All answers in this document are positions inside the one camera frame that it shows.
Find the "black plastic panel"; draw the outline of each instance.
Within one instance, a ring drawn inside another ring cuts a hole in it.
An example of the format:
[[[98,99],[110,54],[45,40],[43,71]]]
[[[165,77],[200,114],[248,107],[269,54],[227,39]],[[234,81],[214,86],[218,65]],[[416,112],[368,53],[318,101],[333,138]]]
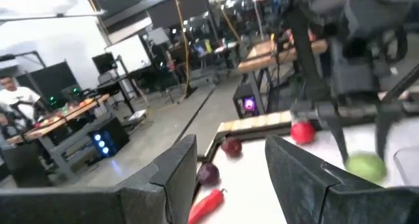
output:
[[[179,0],[179,6],[184,20],[207,11],[204,0]],[[154,28],[168,28],[174,24],[180,24],[175,0],[165,0],[148,11]]]
[[[0,191],[0,223],[124,223],[118,195],[109,189]]]
[[[288,224],[419,223],[417,187],[381,188],[277,136],[265,153]]]
[[[150,183],[165,188],[172,223],[186,223],[196,181],[196,136],[185,136],[170,149],[171,153],[163,153],[155,159],[155,164],[164,169],[155,174]]]

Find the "computer tower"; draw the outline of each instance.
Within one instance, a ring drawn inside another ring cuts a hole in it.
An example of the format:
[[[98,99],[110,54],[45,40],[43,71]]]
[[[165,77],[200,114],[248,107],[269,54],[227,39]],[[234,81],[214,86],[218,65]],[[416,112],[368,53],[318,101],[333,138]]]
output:
[[[239,119],[259,115],[255,97],[249,83],[244,83],[237,87],[236,92],[233,95],[233,102]]]
[[[50,187],[48,175],[39,160],[36,143],[3,149],[3,159],[17,187]]]
[[[102,157],[116,155],[129,141],[128,133],[117,117],[113,117],[90,133],[93,144]]]

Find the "workbench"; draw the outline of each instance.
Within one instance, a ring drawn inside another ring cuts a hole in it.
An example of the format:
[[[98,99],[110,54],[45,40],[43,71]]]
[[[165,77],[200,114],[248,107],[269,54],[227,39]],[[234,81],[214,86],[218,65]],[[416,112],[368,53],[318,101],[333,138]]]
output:
[[[98,125],[104,123],[105,121],[109,119],[112,119],[112,117],[115,114],[113,113],[111,107],[109,107],[106,104],[106,100],[108,98],[109,98],[109,95],[106,94],[91,103],[74,108],[67,115],[64,115],[63,118],[53,122],[49,126],[39,128],[39,129],[33,129],[27,132],[26,134],[24,134],[25,140],[26,141],[39,140],[42,143],[43,147],[51,155],[51,158],[57,164],[59,171],[62,174],[64,174],[68,180],[76,180],[78,176],[75,174],[75,172],[72,171],[71,164],[68,163],[66,159],[64,158],[64,153],[67,149],[69,149],[76,143],[84,141],[83,139],[87,136],[87,134],[91,132],[93,129],[95,129]],[[55,145],[51,141],[51,139],[48,137],[49,133],[51,133],[52,131],[54,131],[55,129],[61,126],[64,126],[67,121],[78,118],[82,114],[95,108],[96,106],[98,106],[98,104],[101,104],[101,103],[106,107],[107,113],[99,116],[93,122],[88,123],[79,131],[75,132],[74,134],[69,136],[67,139],[61,141],[59,145]],[[12,138],[9,138],[7,142],[9,142],[10,144],[16,144],[16,143],[23,143],[24,140],[21,136],[14,136]]]
[[[344,215],[344,221],[329,219],[326,223],[383,223],[380,220],[381,215],[371,214],[374,207],[381,207],[383,202],[390,205],[392,202],[389,201],[389,197],[395,189],[408,191],[410,188],[404,187],[419,185],[416,159],[419,147],[416,143],[418,136],[415,133],[419,124],[418,117],[403,119],[392,128],[385,158],[388,173],[386,178],[377,184],[346,172],[338,146],[327,130],[317,131],[316,140],[311,144],[297,145],[289,135],[291,119],[290,112],[284,111],[221,123],[204,155],[207,162],[218,167],[219,181],[216,185],[200,185],[197,182],[194,205],[214,189],[225,189],[227,193],[224,203],[200,223],[306,223],[300,216],[312,217],[311,211],[315,209],[326,210],[325,214]],[[376,153],[375,124],[359,123],[355,126],[345,126],[343,130],[350,156]],[[242,142],[242,155],[238,158],[226,156],[220,148],[222,138],[239,139]],[[333,185],[328,185],[329,181],[333,181]],[[315,187],[320,187],[320,184],[328,190],[316,194]],[[339,187],[338,192],[333,190],[336,186]],[[373,189],[382,191],[379,199],[366,197]],[[333,198],[328,198],[332,192],[335,192]],[[394,198],[400,203],[407,203],[402,201],[402,196],[398,194],[394,195]],[[328,208],[321,208],[325,203],[331,203],[329,207],[333,212],[328,211]],[[354,203],[365,207],[353,211]],[[347,221],[360,215],[360,212],[365,221]],[[399,212],[402,217],[405,217],[406,213],[407,208]]]
[[[312,50],[314,55],[321,54],[327,50],[327,43],[324,40],[314,41],[312,43]],[[272,45],[270,41],[264,41],[256,44],[249,54],[247,55],[247,61],[244,60],[238,65],[238,70],[241,73],[247,74],[249,83],[251,85],[252,94],[255,97],[255,103],[259,114],[263,115],[266,113],[265,105],[263,104],[259,86],[257,84],[257,74],[266,74],[270,88],[272,88],[272,80],[268,71],[268,66],[276,65],[275,56],[271,55]],[[281,64],[287,64],[297,59],[297,52],[295,48],[285,50],[278,54],[278,58]]]

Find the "purple light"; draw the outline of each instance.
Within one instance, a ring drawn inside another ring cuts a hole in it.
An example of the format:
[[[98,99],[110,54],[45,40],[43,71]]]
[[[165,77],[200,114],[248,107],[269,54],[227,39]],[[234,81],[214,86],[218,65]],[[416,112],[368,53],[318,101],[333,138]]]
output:
[[[255,110],[255,101],[251,98],[244,99],[244,109],[247,111],[254,111]]]

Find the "wooden table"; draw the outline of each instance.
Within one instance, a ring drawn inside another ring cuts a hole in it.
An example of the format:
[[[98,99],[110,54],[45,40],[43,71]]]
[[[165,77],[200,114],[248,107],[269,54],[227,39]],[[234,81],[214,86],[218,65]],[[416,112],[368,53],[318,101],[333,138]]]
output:
[[[314,54],[320,54],[327,50],[327,43],[324,40],[315,41],[312,43],[312,50]],[[252,94],[255,98],[256,108],[259,114],[263,115],[266,113],[265,106],[262,102],[261,93],[259,92],[259,86],[256,82],[255,72],[259,71],[259,74],[266,74],[269,85],[272,88],[272,81],[270,79],[270,73],[267,69],[268,66],[276,64],[275,57],[272,56],[271,42],[265,41],[255,45],[250,53],[247,55],[247,59],[252,60],[244,61],[238,65],[238,70],[242,73],[247,73],[249,77],[249,83],[251,86]],[[297,52],[295,48],[285,50],[278,54],[280,62],[282,64],[292,62],[297,59]]]
[[[327,43],[324,40],[315,41],[312,43],[312,50],[314,54],[321,54],[327,50]],[[274,56],[263,56],[272,52],[270,41],[265,41],[255,45],[247,58],[254,58],[256,56],[262,56],[250,61],[244,61],[238,65],[238,70],[242,73],[249,71],[256,71],[261,68],[267,67],[271,64],[276,64]],[[281,63],[289,63],[297,59],[297,52],[295,48],[285,50],[278,54]]]
[[[247,119],[238,119],[238,120],[229,121],[229,122],[222,122],[220,126],[218,127],[217,133],[215,133],[214,138],[211,140],[211,143],[209,143],[209,146],[204,156],[206,157],[208,155],[211,149],[211,145],[214,142],[215,136],[219,132],[236,132],[236,131],[264,127],[264,126],[286,124],[286,123],[291,123],[291,120],[292,120],[291,112],[283,111],[283,112],[261,115],[257,117],[250,117]],[[196,169],[196,171],[198,172],[199,168],[201,167],[200,162],[198,163],[197,167],[198,168]]]
[[[102,103],[105,100],[107,100],[108,98],[109,98],[109,95],[106,94],[106,95],[100,97],[98,99],[98,102],[99,103]],[[65,116],[65,119],[60,119],[60,120],[52,123],[50,126],[47,126],[47,127],[41,128],[41,129],[34,129],[34,130],[26,133],[25,134],[25,139],[26,140],[34,140],[34,139],[40,138],[42,136],[45,136],[49,132],[55,130],[56,128],[58,128],[58,127],[60,127],[62,125],[64,125],[66,123],[66,121],[77,118],[81,114],[83,114],[86,111],[88,111],[88,110],[92,109],[93,107],[97,106],[97,104],[98,103],[96,101],[93,101],[92,103],[90,103],[88,105],[85,105],[85,106],[82,106],[82,107],[78,107],[78,108],[74,109],[71,113],[67,114]],[[22,143],[23,142],[23,139],[22,139],[21,136],[14,136],[12,138],[9,138],[7,140],[7,142],[9,142],[11,144],[14,144],[14,143]]]

